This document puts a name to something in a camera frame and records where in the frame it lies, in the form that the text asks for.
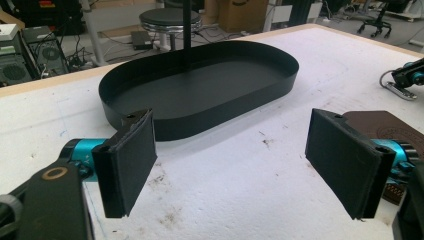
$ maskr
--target stool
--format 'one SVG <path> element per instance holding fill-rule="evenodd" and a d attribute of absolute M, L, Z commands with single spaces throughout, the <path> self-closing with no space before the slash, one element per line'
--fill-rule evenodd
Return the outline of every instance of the stool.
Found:
<path fill-rule="evenodd" d="M 157 8 L 140 14 L 141 26 L 150 32 L 169 34 L 171 51 L 175 50 L 175 34 L 183 32 L 182 8 Z M 191 11 L 191 31 L 202 26 L 200 15 Z"/>

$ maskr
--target table surface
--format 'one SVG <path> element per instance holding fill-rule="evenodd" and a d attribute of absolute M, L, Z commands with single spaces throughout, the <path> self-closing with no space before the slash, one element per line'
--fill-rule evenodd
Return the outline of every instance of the table surface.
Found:
<path fill-rule="evenodd" d="M 375 219 L 351 220 L 305 158 L 307 131 L 312 108 L 320 108 L 387 110 L 424 133 L 424 88 L 411 87 L 418 99 L 408 102 L 378 83 L 423 55 L 313 24 L 242 40 L 294 56 L 293 90 L 196 136 L 158 142 L 130 217 L 106 219 L 97 183 L 84 183 L 96 237 L 393 239 L 397 208 L 382 201 Z M 115 133 L 98 95 L 115 66 L 0 89 L 0 193 L 55 161 L 70 139 Z"/>

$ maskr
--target black oval tray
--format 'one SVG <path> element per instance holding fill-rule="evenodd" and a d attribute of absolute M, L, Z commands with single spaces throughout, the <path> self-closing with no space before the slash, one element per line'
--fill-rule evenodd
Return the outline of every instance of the black oval tray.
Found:
<path fill-rule="evenodd" d="M 99 94 L 106 118 L 152 108 L 157 141 L 187 138 L 284 96 L 299 64 L 280 49 L 226 41 L 124 63 L 108 72 Z"/>

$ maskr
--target black pole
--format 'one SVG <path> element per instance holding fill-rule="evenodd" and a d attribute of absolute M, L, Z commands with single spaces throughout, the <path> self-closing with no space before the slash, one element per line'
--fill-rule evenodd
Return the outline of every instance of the black pole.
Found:
<path fill-rule="evenodd" d="M 183 30 L 184 30 L 184 66 L 186 69 L 190 68 L 190 49 L 191 49 L 191 0 L 184 0 L 183 2 Z"/>
<path fill-rule="evenodd" d="M 297 0 L 293 3 L 289 19 L 289 27 L 305 24 L 308 20 L 309 10 L 313 0 Z"/>

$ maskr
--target office chair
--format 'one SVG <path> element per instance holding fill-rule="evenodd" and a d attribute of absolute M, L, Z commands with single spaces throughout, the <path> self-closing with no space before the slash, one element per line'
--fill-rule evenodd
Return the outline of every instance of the office chair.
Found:
<path fill-rule="evenodd" d="M 380 2 L 383 2 L 384 7 L 381 9 L 380 14 L 378 14 L 377 19 L 373 20 L 364 20 L 361 27 L 358 29 L 358 33 L 361 34 L 362 31 L 365 29 L 366 25 L 374 26 L 377 28 L 377 31 L 373 34 L 371 34 L 372 38 L 375 38 L 377 35 L 381 34 L 383 32 L 383 28 L 388 28 L 389 31 L 384 35 L 384 38 L 388 38 L 390 36 L 390 33 L 392 32 L 392 25 L 388 22 L 383 21 L 384 14 L 386 13 L 387 7 L 390 3 L 403 3 L 405 0 L 379 0 Z"/>
<path fill-rule="evenodd" d="M 140 14 L 141 26 L 150 32 L 164 33 L 170 36 L 171 51 L 175 50 L 175 34 L 183 32 L 182 8 L 157 8 Z M 200 15 L 191 11 L 191 31 L 197 31 L 202 26 Z"/>

